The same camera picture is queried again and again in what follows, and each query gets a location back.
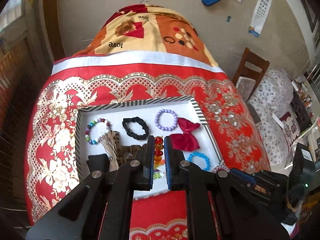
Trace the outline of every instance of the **red bow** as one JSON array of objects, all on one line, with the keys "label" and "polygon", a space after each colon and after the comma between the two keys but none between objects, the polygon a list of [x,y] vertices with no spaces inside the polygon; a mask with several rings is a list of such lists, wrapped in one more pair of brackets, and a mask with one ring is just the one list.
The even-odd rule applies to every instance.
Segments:
[{"label": "red bow", "polygon": [[193,123],[185,118],[178,118],[178,125],[183,131],[181,133],[170,134],[172,147],[177,150],[192,152],[199,149],[199,143],[195,136],[191,133],[195,129],[199,128],[199,123]]}]

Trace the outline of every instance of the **black scrunchie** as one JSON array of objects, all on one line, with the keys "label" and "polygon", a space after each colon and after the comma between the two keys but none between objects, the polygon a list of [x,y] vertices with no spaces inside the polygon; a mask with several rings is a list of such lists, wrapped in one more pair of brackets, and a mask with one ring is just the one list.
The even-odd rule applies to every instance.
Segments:
[{"label": "black scrunchie", "polygon": [[[129,122],[137,122],[138,124],[140,124],[142,126],[142,129],[145,131],[145,134],[138,135],[138,134],[132,132],[127,126],[127,123],[129,123]],[[145,140],[149,136],[149,127],[147,126],[146,122],[143,121],[139,117],[124,118],[123,121],[122,121],[122,126],[125,129],[125,131],[127,132],[127,135],[132,137],[132,138],[135,138],[136,140]]]}]

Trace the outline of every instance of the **window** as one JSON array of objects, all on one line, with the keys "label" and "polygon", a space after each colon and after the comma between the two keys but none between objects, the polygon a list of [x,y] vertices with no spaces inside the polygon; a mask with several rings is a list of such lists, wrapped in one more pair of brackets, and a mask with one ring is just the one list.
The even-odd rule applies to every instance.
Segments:
[{"label": "window", "polygon": [[22,14],[22,0],[9,0],[0,14],[0,31]]}]

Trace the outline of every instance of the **wooden chair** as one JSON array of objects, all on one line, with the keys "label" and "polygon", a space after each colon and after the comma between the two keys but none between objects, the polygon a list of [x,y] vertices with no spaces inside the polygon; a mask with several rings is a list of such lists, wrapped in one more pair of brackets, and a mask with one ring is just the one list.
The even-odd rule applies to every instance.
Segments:
[{"label": "wooden chair", "polygon": [[[251,64],[260,68],[262,71],[257,72],[255,70],[252,70],[246,67],[245,62],[250,62]],[[232,80],[233,84],[236,85],[237,80],[240,76],[254,79],[256,81],[256,84],[253,87],[253,90],[251,92],[252,94],[257,88],[258,84],[260,83],[263,75],[267,71],[269,64],[270,64],[269,61],[264,60],[263,58],[259,57],[257,54],[254,54],[253,52],[251,52],[248,48],[245,48],[238,70],[236,74],[233,76],[233,80]]]}]

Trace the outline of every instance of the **screw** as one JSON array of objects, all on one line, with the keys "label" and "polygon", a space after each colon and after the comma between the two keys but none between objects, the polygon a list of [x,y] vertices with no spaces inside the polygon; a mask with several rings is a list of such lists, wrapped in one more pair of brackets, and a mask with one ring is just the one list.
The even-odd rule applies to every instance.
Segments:
[{"label": "screw", "polygon": [[228,176],[228,173],[226,171],[218,171],[218,176],[221,178],[225,178]]},{"label": "screw", "polygon": [[91,175],[92,175],[92,177],[94,177],[96,179],[96,178],[101,177],[102,172],[101,171],[94,171]]},{"label": "screw", "polygon": [[130,161],[130,165],[132,167],[137,167],[140,165],[140,162],[138,160],[133,160],[133,161]]},{"label": "screw", "polygon": [[190,165],[190,162],[188,162],[188,161],[186,161],[186,160],[183,160],[183,161],[180,162],[180,165],[181,165],[182,167],[188,167],[188,166]]}]

